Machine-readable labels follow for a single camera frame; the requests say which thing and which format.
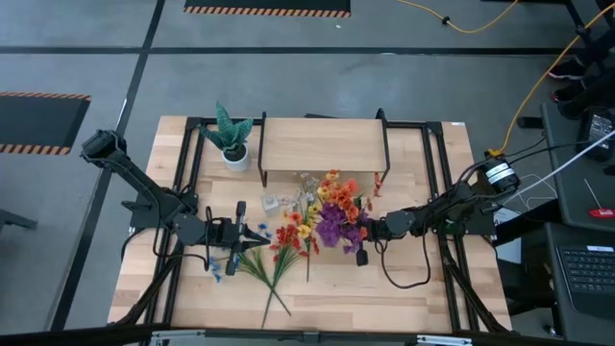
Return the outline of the wooden shelf with black legs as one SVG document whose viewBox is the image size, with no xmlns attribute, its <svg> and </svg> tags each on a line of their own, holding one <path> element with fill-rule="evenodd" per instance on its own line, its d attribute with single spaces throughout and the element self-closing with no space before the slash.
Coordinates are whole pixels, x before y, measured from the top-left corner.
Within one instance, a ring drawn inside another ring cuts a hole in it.
<svg viewBox="0 0 615 346">
<path fill-rule="evenodd" d="M 267 186 L 270 172 L 379 173 L 390 171 L 387 119 L 384 110 L 367 118 L 336 118 L 308 114 L 303 118 L 260 119 L 258 173 Z"/>
</svg>

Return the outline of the blue artificial flower bunch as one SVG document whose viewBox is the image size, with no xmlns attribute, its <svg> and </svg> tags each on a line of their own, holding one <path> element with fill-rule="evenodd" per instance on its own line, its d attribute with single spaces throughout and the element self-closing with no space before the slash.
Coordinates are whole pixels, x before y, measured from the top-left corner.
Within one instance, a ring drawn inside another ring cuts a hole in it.
<svg viewBox="0 0 615 346">
<path fill-rule="evenodd" d="M 246 236 L 243 236 L 241 239 L 245 241 L 264 240 L 264 239 L 251 239 Z M 218 248 L 222 252 L 222 255 L 216 255 L 216 256 L 209 255 L 208 257 L 209 272 L 213 275 L 215 280 L 220 283 L 222 281 L 222 276 L 227 276 L 225 274 L 225 269 L 226 269 L 227 261 L 229 259 L 230 250 L 219 248 L 219 247 L 215 247 L 215 248 Z M 239 253 L 238 255 L 235 256 L 235 263 L 237 264 L 235 274 L 241 270 L 242 262 L 246 259 L 247 253 L 250 250 L 251 249 L 248 249 L 245 252 Z"/>
</svg>

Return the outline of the black aluminium table frame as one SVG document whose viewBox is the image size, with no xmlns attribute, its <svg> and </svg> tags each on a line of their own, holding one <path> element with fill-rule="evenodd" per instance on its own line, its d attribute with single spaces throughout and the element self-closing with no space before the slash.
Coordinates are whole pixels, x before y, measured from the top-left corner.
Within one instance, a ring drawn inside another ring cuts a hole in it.
<svg viewBox="0 0 615 346">
<path fill-rule="evenodd" d="M 384 214 L 427 202 L 433 190 L 444 187 L 442 161 L 449 159 L 459 173 L 472 159 L 466 127 L 452 122 L 389 122 L 391 169 L 375 203 Z M 258 169 L 228 170 L 218 149 L 199 137 L 185 116 L 164 116 L 155 135 L 147 174 L 159 185 L 183 188 L 194 184 L 199 211 L 211 208 L 215 216 L 233 215 L 238 201 L 247 204 L 251 228 L 267 223 L 270 231 L 282 224 L 268 218 L 261 206 L 263 193 L 292 192 L 288 173 L 270 173 L 261 184 Z M 450 310 L 436 235 L 407 236 L 391 242 L 381 257 L 371 253 L 369 263 L 339 250 L 322 248 L 307 262 L 290 269 L 278 290 L 289 316 L 273 299 L 264 328 L 261 320 L 267 287 L 245 273 L 222 276 L 219 283 L 202 264 L 205 251 L 189 247 L 180 266 L 171 272 L 159 294 L 143 313 L 146 322 L 173 328 L 205 330 L 210 336 L 247 333 L 274 338 L 316 333 L 360 337 L 405 334 L 447 334 L 469 325 L 468 306 L 455 297 Z"/>
</svg>

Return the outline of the person's shoe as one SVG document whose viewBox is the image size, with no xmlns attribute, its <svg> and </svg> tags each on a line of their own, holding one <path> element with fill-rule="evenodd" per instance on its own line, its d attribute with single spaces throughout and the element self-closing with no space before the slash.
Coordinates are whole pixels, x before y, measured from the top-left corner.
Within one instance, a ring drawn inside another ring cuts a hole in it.
<svg viewBox="0 0 615 346">
<path fill-rule="evenodd" d="M 584 77 L 587 69 L 587 64 L 574 58 L 557 64 L 548 72 L 548 76 L 556 80 L 580 80 Z"/>
<path fill-rule="evenodd" d="M 582 94 L 587 87 L 587 83 L 583 80 L 575 80 L 567 86 L 557 89 L 552 93 L 552 99 L 555 102 L 568 102 Z"/>
</svg>

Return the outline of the silver aluminium bracket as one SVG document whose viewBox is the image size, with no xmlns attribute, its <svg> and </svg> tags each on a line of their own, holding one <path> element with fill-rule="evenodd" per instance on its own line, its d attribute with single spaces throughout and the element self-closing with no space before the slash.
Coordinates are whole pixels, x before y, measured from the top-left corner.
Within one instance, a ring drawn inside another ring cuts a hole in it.
<svg viewBox="0 0 615 346">
<path fill-rule="evenodd" d="M 167 330 L 154 331 L 151 333 L 149 346 L 168 346 L 170 341 L 177 339 L 189 339 L 205 337 L 205 330 Z"/>
<path fill-rule="evenodd" d="M 418 334 L 416 346 L 473 346 L 473 341 L 471 338 Z"/>
</svg>

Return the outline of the purple artificial flower bunch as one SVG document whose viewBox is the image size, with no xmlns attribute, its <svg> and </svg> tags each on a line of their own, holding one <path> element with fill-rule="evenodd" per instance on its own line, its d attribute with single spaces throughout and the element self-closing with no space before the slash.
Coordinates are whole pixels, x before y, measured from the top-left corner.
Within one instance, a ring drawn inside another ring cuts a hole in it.
<svg viewBox="0 0 615 346">
<path fill-rule="evenodd" d="M 367 236 L 363 223 L 369 220 L 368 213 L 352 205 L 351 216 L 336 204 L 325 203 L 318 211 L 320 216 L 315 232 L 319 235 L 322 244 L 328 248 L 336 247 L 342 242 L 345 254 L 355 254 L 360 243 Z"/>
</svg>

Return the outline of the snake plant in white pot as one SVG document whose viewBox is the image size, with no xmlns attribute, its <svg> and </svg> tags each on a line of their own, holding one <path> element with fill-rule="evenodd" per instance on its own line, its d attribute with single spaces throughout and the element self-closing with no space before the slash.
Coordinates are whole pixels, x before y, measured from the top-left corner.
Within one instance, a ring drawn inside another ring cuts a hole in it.
<svg viewBox="0 0 615 346">
<path fill-rule="evenodd" d="M 221 152 L 227 168 L 233 172 L 246 171 L 251 164 L 247 138 L 254 126 L 253 118 L 234 122 L 226 108 L 216 102 L 215 122 L 217 129 L 209 130 L 207 125 L 200 125 L 199 132 Z"/>
</svg>

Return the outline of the black laptop keyboard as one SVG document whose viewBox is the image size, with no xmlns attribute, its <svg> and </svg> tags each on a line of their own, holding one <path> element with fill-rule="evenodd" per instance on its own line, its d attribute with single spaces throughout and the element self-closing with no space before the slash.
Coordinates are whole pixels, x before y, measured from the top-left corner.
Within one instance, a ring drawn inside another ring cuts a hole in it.
<svg viewBox="0 0 615 346">
<path fill-rule="evenodd" d="M 615 247 L 560 245 L 556 253 L 573 308 L 615 321 Z"/>
</svg>

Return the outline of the red-handled screwdriver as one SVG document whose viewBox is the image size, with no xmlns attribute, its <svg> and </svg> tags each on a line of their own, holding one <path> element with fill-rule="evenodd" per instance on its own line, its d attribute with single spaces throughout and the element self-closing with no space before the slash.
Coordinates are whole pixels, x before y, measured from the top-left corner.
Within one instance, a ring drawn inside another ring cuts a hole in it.
<svg viewBox="0 0 615 346">
<path fill-rule="evenodd" d="M 596 207 L 588 211 L 588 214 L 596 219 L 615 219 L 615 209 L 604 208 L 589 182 L 586 179 L 584 179 L 584 182 L 596 204 Z"/>
</svg>

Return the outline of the black hazard-striped floor mat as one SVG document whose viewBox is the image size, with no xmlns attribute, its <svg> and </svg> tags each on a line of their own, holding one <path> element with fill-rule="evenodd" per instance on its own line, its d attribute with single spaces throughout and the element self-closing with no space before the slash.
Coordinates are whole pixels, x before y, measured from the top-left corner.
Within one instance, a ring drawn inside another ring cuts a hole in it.
<svg viewBox="0 0 615 346">
<path fill-rule="evenodd" d="M 0 91 L 0 154 L 67 156 L 92 96 Z"/>
<path fill-rule="evenodd" d="M 184 12 L 333 18 L 348 18 L 352 15 L 351 0 L 185 0 Z"/>
</svg>

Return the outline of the red artificial flower bunch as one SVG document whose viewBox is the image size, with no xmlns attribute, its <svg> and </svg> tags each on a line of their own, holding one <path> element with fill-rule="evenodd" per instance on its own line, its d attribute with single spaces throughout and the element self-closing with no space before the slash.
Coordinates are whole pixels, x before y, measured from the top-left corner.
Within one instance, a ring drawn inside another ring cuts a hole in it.
<svg viewBox="0 0 615 346">
<path fill-rule="evenodd" d="M 239 271 L 260 281 L 269 290 L 260 325 L 262 328 L 268 319 L 273 299 L 279 301 L 289 316 L 292 315 L 278 292 L 278 285 L 300 260 L 309 261 L 313 255 L 320 254 L 318 242 L 308 225 L 287 224 L 280 227 L 276 230 L 276 241 L 269 248 L 274 252 L 272 272 L 265 267 L 265 259 L 259 248 L 238 256 Z"/>
</svg>

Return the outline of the black device with label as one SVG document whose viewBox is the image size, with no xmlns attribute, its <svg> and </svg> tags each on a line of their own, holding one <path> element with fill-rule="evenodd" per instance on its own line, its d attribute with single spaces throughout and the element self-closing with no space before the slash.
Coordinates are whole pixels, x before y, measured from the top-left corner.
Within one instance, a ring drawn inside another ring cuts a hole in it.
<svg viewBox="0 0 615 346">
<path fill-rule="evenodd" d="M 590 107 L 581 116 L 578 131 L 578 153 L 615 129 L 615 109 Z M 615 135 L 587 151 L 584 156 L 598 162 L 609 161 L 615 152 Z"/>
</svg>

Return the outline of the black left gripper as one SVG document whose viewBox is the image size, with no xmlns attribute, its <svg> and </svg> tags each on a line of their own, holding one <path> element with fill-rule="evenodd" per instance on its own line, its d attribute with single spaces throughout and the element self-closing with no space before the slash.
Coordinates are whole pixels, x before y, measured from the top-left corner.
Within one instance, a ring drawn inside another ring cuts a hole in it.
<svg viewBox="0 0 615 346">
<path fill-rule="evenodd" d="M 271 233 L 268 230 L 268 225 L 257 223 L 255 228 L 247 227 L 244 223 L 245 213 L 246 202 L 239 201 L 236 206 L 235 221 L 232 221 L 231 218 L 221 218 L 218 223 L 215 223 L 212 219 L 207 221 L 206 245 L 230 250 L 225 269 L 227 276 L 235 274 L 237 268 L 236 255 L 248 249 L 271 244 Z M 264 240 L 245 241 L 241 239 L 243 236 Z"/>
</svg>

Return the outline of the yellow single-stem artificial flower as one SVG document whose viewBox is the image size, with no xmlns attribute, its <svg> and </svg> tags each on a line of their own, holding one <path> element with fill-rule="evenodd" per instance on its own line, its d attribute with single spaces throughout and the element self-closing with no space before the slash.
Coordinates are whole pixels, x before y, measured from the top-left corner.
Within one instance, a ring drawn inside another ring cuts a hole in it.
<svg viewBox="0 0 615 346">
<path fill-rule="evenodd" d="M 291 211 L 285 215 L 288 223 L 284 227 L 283 244 L 289 244 L 307 262 L 306 281 L 310 279 L 311 257 L 320 250 L 315 236 L 317 208 L 308 207 L 305 211 Z"/>
</svg>

